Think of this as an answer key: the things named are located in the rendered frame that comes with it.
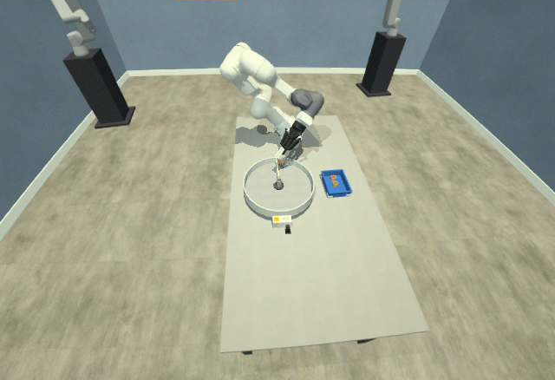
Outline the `blue shallow tray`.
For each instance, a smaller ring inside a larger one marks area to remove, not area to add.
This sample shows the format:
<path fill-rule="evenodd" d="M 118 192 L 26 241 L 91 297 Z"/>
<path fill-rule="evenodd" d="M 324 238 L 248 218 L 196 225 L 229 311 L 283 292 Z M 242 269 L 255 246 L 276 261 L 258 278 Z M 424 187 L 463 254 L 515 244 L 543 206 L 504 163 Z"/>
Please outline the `blue shallow tray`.
<path fill-rule="evenodd" d="M 331 175 L 336 176 L 335 181 L 338 182 L 337 187 L 332 186 L 334 181 L 330 180 Z M 335 197 L 344 197 L 344 196 L 349 197 L 351 195 L 352 189 L 349 185 L 349 182 L 346 178 L 346 175 L 343 169 L 321 171 L 320 177 L 321 177 L 321 180 L 323 181 L 323 185 L 328 199 L 335 198 Z"/>

